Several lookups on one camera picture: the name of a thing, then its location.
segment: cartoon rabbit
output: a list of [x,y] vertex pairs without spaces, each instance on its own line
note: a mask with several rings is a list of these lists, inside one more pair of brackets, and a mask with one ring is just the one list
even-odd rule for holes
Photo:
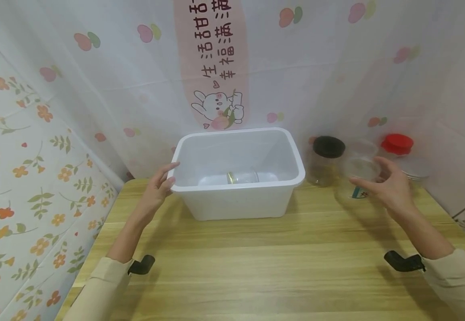
[[227,129],[233,123],[243,122],[242,93],[233,91],[231,97],[223,92],[205,95],[201,91],[195,91],[194,94],[202,104],[193,103],[191,107],[209,119],[214,129]]

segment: right hand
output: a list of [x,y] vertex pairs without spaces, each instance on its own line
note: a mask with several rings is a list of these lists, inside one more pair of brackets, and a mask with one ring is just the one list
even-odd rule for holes
[[394,220],[414,213],[416,207],[405,173],[402,172],[396,163],[384,157],[376,157],[374,161],[382,166],[382,170],[385,173],[384,177],[379,178],[380,183],[354,177],[351,177],[349,181],[354,185],[366,189],[371,195],[381,200]]

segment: red lid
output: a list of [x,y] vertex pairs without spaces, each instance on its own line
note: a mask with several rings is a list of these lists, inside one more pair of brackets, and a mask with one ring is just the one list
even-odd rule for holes
[[390,134],[386,136],[385,141],[398,148],[412,148],[415,143],[413,139],[402,134]]
[[395,155],[407,155],[411,152],[411,148],[399,148],[395,145],[388,143],[387,141],[382,142],[381,147],[386,152],[394,153]]
[[406,135],[390,134],[386,136],[384,141],[381,143],[381,147],[386,152],[394,153],[396,155],[407,155],[411,152],[413,144],[413,139]]

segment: black clamp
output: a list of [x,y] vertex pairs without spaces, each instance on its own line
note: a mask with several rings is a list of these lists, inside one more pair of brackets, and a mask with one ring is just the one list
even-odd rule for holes
[[149,273],[156,259],[151,255],[145,255],[141,262],[134,260],[127,273],[144,275]]
[[425,265],[422,263],[422,257],[418,254],[403,258],[396,251],[388,251],[384,255],[384,260],[391,265],[394,270],[399,272],[411,272],[423,270],[425,272]]

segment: tabletop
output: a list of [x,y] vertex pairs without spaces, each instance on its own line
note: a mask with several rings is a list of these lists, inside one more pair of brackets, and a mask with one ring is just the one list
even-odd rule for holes
[[[124,185],[59,314],[105,256],[144,192]],[[465,233],[422,188],[416,205],[465,250]],[[134,254],[156,261],[133,275],[111,320],[420,321],[456,320],[421,272],[400,273],[388,250],[416,254],[400,227],[372,199],[344,200],[333,187],[303,183],[280,218],[199,222],[169,197]]]

